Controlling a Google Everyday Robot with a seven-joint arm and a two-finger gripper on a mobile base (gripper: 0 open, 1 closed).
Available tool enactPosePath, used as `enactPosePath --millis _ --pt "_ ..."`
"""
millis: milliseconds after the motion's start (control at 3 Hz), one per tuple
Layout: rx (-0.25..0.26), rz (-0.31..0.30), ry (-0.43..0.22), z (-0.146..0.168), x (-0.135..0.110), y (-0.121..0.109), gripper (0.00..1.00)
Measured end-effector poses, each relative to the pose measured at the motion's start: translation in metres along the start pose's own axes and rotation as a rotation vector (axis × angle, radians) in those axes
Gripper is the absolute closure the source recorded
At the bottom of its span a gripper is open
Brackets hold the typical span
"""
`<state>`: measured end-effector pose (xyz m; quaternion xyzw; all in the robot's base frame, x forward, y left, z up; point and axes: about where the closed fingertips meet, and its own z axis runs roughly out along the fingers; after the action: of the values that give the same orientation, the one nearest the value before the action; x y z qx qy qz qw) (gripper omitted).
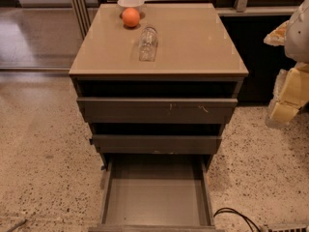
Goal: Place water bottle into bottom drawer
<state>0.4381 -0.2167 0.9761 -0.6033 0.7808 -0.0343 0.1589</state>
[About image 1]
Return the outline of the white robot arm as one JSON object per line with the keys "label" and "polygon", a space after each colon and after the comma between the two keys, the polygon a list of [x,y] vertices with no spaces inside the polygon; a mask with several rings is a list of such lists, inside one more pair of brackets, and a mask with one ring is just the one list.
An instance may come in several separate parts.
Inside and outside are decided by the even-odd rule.
{"label": "white robot arm", "polygon": [[281,70],[277,75],[268,105],[266,124],[281,129],[309,102],[309,0],[267,34],[264,43],[283,45],[285,55],[296,61],[289,71]]}

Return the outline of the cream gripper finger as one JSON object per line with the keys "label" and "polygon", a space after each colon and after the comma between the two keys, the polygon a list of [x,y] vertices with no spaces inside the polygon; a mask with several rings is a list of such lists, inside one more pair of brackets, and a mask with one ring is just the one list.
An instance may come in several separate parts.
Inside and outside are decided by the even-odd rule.
{"label": "cream gripper finger", "polygon": [[286,125],[309,102],[309,64],[296,63],[289,71],[281,70],[276,77],[268,119]]}
{"label": "cream gripper finger", "polygon": [[265,36],[264,43],[272,46],[284,45],[287,26],[288,21],[281,23],[277,28]]}

